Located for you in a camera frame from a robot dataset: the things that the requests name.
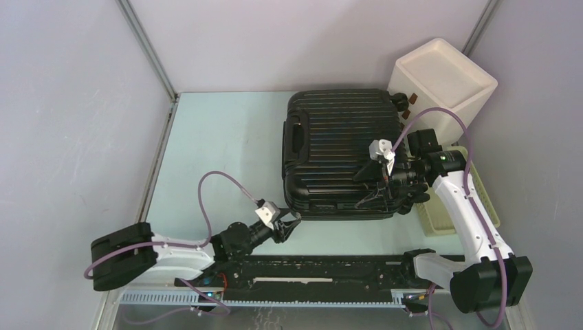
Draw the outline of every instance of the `light blue tabletop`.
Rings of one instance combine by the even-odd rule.
[[[281,144],[293,94],[183,93],[147,217],[154,232],[176,239],[206,237],[197,185],[213,170],[238,179],[257,199],[285,208]],[[210,176],[202,191],[213,233],[235,221],[257,221],[255,205],[226,178]],[[402,254],[417,248],[463,254],[457,235],[425,237],[415,208],[385,220],[303,221],[286,243],[269,240],[254,254]]]

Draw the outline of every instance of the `white wall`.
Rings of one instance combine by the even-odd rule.
[[[581,329],[583,2],[504,1],[473,60],[498,89],[470,126],[539,329]]]
[[[435,37],[461,49],[487,0],[137,0],[178,91],[386,88]]]
[[[88,329],[170,103],[115,1],[2,1],[0,45],[0,329]]]

